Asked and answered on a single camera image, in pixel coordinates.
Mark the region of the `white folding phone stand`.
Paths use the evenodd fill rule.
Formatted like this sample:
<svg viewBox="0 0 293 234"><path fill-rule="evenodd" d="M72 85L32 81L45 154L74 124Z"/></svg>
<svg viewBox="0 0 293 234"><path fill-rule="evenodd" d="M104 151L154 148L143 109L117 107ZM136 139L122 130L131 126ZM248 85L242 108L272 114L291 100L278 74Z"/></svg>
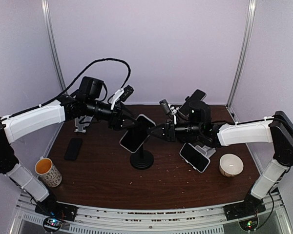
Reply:
<svg viewBox="0 0 293 234"><path fill-rule="evenodd" d="M81 116L75 118L75 130L76 133L86 133L86 129L90 126L93 117Z"/></svg>

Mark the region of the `black smartphone no case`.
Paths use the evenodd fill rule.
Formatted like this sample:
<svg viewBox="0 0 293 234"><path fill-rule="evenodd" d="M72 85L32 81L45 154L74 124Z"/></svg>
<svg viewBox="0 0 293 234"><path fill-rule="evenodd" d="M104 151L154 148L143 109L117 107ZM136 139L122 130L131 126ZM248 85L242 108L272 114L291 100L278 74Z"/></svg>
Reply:
<svg viewBox="0 0 293 234"><path fill-rule="evenodd" d="M72 138L64 154L64 160L75 161L83 143L82 138Z"/></svg>

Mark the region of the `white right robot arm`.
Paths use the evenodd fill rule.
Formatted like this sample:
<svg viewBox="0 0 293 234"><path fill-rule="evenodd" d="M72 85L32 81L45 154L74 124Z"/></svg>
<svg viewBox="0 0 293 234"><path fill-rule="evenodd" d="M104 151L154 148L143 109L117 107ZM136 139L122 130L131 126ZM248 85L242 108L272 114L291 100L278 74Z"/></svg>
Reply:
<svg viewBox="0 0 293 234"><path fill-rule="evenodd" d="M147 133L168 142L173 142L180 136L194 136L211 148L240 143L272 143L272 160L241 203L240 210L244 215L251 215L257 210L278 179L293 166L293 123L283 111L277 111L271 117L248 122L213 122L210 106L203 101L192 101L189 103L187 121L167 120L148 129Z"/></svg>

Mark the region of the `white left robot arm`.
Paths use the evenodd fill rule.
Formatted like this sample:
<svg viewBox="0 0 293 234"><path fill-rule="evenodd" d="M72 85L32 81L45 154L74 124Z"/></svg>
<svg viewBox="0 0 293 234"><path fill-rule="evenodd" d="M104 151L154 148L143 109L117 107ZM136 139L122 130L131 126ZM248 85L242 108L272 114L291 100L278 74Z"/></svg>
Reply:
<svg viewBox="0 0 293 234"><path fill-rule="evenodd" d="M42 202L41 208L49 216L60 213L59 203L50 198L48 187L21 164L11 144L39 129L78 117L105 120L108 127L116 131L124 129L126 119L136 124L132 113L123 105L134 89L130 85L120 88L108 104L98 99L104 87L102 80L83 77L79 88L71 95L60 95L47 105L39 105L19 115L0 117L0 174L8 176L36 201Z"/></svg>

